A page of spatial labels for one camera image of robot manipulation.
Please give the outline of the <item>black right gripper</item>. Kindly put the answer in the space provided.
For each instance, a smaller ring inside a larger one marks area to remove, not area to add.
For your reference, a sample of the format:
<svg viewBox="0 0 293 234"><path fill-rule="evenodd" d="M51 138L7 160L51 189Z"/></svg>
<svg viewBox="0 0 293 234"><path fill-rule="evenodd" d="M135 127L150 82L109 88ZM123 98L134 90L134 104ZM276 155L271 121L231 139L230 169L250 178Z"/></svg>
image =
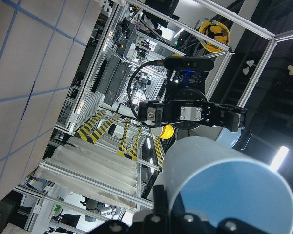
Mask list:
<svg viewBox="0 0 293 234"><path fill-rule="evenodd" d="M206 124L208 114L204 111L210 107L212 107L212 126L224 127L231 132L245 128L246 108L213 104L207 101L200 90L190 87L167 88L163 102L157 100L140 102L138 121L148 127L164 127L170 124L181 130L192 130Z"/></svg>

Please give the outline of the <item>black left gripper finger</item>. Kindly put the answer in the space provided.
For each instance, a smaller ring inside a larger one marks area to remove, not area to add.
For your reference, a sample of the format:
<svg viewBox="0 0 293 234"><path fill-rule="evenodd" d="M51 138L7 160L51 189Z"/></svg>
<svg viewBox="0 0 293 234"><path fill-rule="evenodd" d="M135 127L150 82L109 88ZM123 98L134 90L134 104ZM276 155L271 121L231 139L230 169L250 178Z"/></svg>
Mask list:
<svg viewBox="0 0 293 234"><path fill-rule="evenodd" d="M168 234L169 214L167 194L163 185L153 186L153 209L140 210L133 216L132 234Z"/></svg>

